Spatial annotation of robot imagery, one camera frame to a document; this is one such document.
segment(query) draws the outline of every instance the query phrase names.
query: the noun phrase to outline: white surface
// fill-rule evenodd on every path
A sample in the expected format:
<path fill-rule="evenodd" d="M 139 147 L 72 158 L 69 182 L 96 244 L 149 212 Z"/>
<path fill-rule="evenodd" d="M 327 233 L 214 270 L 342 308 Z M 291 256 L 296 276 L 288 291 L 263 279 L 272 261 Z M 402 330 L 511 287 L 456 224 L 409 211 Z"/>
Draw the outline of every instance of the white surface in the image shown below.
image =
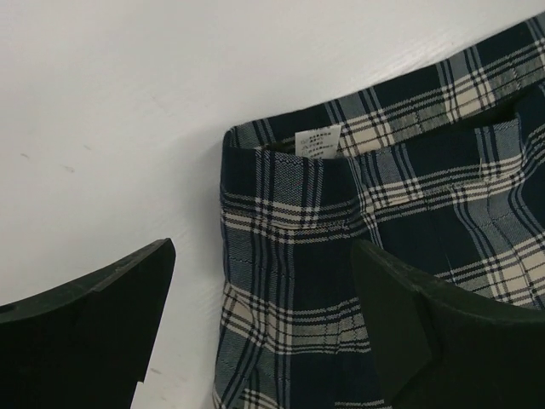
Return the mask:
<path fill-rule="evenodd" d="M 544 0 L 0 3 L 0 304 L 171 237 L 135 409 L 208 409 L 233 124 L 425 66 Z"/>

